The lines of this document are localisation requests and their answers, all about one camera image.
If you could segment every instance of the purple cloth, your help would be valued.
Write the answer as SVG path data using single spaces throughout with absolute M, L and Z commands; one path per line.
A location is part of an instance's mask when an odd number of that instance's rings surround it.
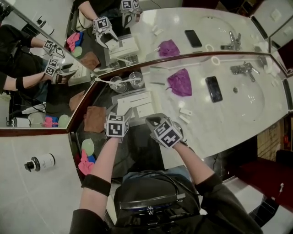
M 180 51 L 178 47 L 175 45 L 174 41 L 169 40 L 169 41 L 163 41 L 159 45 L 159 55 L 160 57 L 171 57 L 171 56 L 176 56 L 180 55 Z
M 191 81 L 188 71 L 184 68 L 168 78 L 172 92 L 179 96 L 192 96 Z

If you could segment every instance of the wooden cabinet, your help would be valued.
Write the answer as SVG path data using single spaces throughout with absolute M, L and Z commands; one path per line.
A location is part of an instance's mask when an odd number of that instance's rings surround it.
M 293 168 L 258 158 L 239 167 L 234 174 L 293 212 Z

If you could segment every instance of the black phone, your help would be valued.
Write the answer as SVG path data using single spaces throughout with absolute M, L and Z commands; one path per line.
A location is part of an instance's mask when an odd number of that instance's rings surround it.
M 223 97 L 217 78 L 215 76 L 207 77 L 206 83 L 211 94 L 212 102 L 222 101 Z
M 189 40 L 192 48 L 202 47 L 201 41 L 199 40 L 199 38 L 194 30 L 185 30 L 185 34 L 186 34 L 187 39 Z

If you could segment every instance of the black strap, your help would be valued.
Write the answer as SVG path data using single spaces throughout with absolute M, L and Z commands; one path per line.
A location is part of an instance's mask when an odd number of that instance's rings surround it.
M 16 79 L 15 86 L 16 86 L 17 90 L 20 92 L 23 92 L 25 90 L 25 88 L 23 87 L 23 77 L 18 77 Z
M 84 179 L 82 185 L 82 188 L 89 188 L 91 190 L 97 191 L 99 193 L 102 193 L 103 195 L 109 197 L 110 189 L 111 189 L 111 183 L 108 181 L 103 180 L 100 177 L 97 177 L 95 175 L 87 175 Z

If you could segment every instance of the wall outlet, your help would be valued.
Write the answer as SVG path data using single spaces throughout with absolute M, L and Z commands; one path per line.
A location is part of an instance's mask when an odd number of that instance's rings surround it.
M 280 11 L 278 9 L 275 9 L 271 13 L 271 19 L 275 22 L 277 22 L 282 17 Z

